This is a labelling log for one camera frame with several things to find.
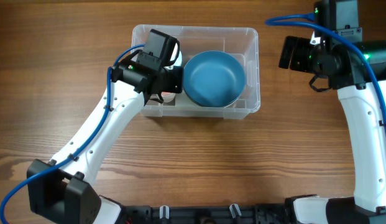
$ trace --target blue hose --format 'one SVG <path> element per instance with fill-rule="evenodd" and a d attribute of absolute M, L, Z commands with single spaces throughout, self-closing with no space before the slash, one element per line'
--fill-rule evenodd
<path fill-rule="evenodd" d="M 127 49 L 124 53 L 122 53 L 116 60 L 116 62 L 114 63 L 117 64 L 119 59 L 121 59 L 125 54 L 127 54 L 128 52 L 130 52 L 131 50 L 133 49 L 136 49 L 138 47 L 143 47 L 144 44 L 140 44 L 140 45 L 136 45 L 136 46 L 133 46 L 129 49 Z M 107 69 L 107 103 L 106 103 L 106 109 L 104 110 L 104 114 L 103 114 L 103 117 L 101 118 L 98 126 L 96 127 L 96 129 L 93 131 L 93 133 L 89 136 L 89 138 L 73 153 L 73 157 L 76 158 L 82 151 L 84 151 L 84 149 L 89 145 L 89 143 L 94 139 L 94 137 L 96 137 L 96 135 L 98 134 L 98 132 L 100 131 L 100 129 L 103 127 L 103 124 L 104 122 L 106 121 L 106 118 L 108 116 L 108 113 L 109 113 L 109 107 L 111 106 L 111 70 L 112 68 L 109 67 Z M 11 197 L 16 193 L 18 192 L 21 188 L 23 188 L 24 186 L 26 186 L 27 184 L 33 182 L 34 180 L 37 180 L 51 172 L 54 172 L 56 171 L 57 169 L 61 168 L 62 166 L 68 164 L 69 162 L 71 162 L 72 159 L 70 158 L 67 158 L 65 159 L 64 161 L 61 161 L 59 162 L 58 164 L 48 168 L 48 169 L 45 169 L 43 170 L 42 172 L 39 172 L 38 174 L 35 174 L 31 177 L 29 177 L 28 179 L 24 180 L 23 182 L 19 183 L 19 185 L 17 185 L 13 190 L 11 190 L 5 197 L 4 199 L 2 200 L 1 202 L 1 206 L 0 206 L 0 220 L 3 224 L 7 224 L 8 222 L 6 221 L 6 218 L 5 218 L 5 206 L 7 204 L 7 202 L 9 201 L 9 199 L 11 199 Z"/>
<path fill-rule="evenodd" d="M 306 17 L 310 18 L 312 15 L 313 15 L 313 13 L 310 13 L 310 14 L 307 14 Z M 293 18 L 306 19 L 306 17 L 302 16 L 302 15 L 275 17 L 275 18 L 266 20 L 265 24 L 268 26 L 298 26 L 298 27 L 312 28 L 314 30 L 320 31 L 320 32 L 336 39 L 340 43 L 344 44 L 349 50 L 353 51 L 360 58 L 361 62 L 364 64 L 364 67 L 368 72 L 368 75 L 371 79 L 371 82 L 374 85 L 374 89 L 375 89 L 375 92 L 377 94 L 377 98 L 379 100 L 379 105 L 380 105 L 380 110 L 382 112 L 382 117 L 384 119 L 383 124 L 384 124 L 384 128 L 385 128 L 385 137 L 386 137 L 386 103 L 385 103 L 385 99 L 384 99 L 384 96 L 382 94 L 382 90 L 380 89 L 380 86 L 378 84 L 378 80 L 375 76 L 375 73 L 372 70 L 370 64 L 368 63 L 368 61 L 365 58 L 365 56 L 363 55 L 363 53 L 354 44 L 352 44 L 351 42 L 346 40 L 344 37 L 341 37 L 340 35 L 337 35 L 334 32 L 332 32 L 331 30 L 324 28 L 322 26 L 319 26 L 317 24 L 312 24 L 310 22 L 297 22 L 297 21 L 276 22 L 279 20 L 293 19 Z"/>

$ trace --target clear plastic container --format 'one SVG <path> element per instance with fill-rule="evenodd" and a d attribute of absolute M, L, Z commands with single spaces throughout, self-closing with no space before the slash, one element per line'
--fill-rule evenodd
<path fill-rule="evenodd" d="M 141 111 L 144 116 L 201 116 L 243 119 L 260 108 L 259 41 L 253 28 L 189 27 L 138 25 L 133 30 L 132 46 L 144 44 L 151 29 L 176 37 L 180 41 L 182 66 L 195 55 L 208 50 L 226 52 L 244 67 L 246 85 L 241 96 L 225 108 L 207 108 L 194 104 L 184 93 L 169 103 L 149 101 Z"/>

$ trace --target wooden table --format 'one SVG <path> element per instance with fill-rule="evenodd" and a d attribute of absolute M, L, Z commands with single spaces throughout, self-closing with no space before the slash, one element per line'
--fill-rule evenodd
<path fill-rule="evenodd" d="M 0 4 L 0 202 L 33 159 L 48 161 L 96 106 L 105 73 L 138 24 L 252 27 L 259 33 L 262 106 L 244 120 L 136 116 L 94 188 L 124 205 L 209 206 L 352 195 L 349 132 L 335 91 L 278 68 L 284 38 L 308 29 L 266 27 L 314 1 L 129 1 Z M 364 38 L 386 39 L 386 0 L 360 1 Z M 24 188 L 11 223 L 48 223 Z"/>

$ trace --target plastic bin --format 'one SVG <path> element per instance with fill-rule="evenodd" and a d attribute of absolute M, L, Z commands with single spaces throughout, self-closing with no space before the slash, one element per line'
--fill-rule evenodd
<path fill-rule="evenodd" d="M 138 25 L 133 30 L 132 46 L 144 44 L 151 29 L 176 37 L 180 41 L 182 66 L 195 55 L 218 50 L 235 57 L 244 67 L 246 85 L 241 96 L 226 108 L 201 107 L 184 94 L 169 103 L 149 101 L 141 111 L 144 116 L 202 116 L 243 119 L 260 108 L 259 41 L 255 29 L 241 27 L 188 27 Z"/>

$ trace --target brown tabletop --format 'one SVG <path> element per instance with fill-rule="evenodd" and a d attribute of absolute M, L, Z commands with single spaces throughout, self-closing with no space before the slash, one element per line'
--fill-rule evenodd
<path fill-rule="evenodd" d="M 153 207 L 352 195 L 351 143 L 336 91 L 315 93 L 311 75 L 278 68 L 284 38 L 309 38 L 311 30 L 264 25 L 310 12 L 314 2 L 0 4 L 0 203 L 33 159 L 48 161 L 77 132 L 138 24 L 256 29 L 262 106 L 243 120 L 136 116 L 105 158 L 97 193 Z M 364 39 L 386 40 L 386 0 L 359 8 Z M 30 211 L 26 188 L 6 215 L 11 223 L 49 223 Z"/>

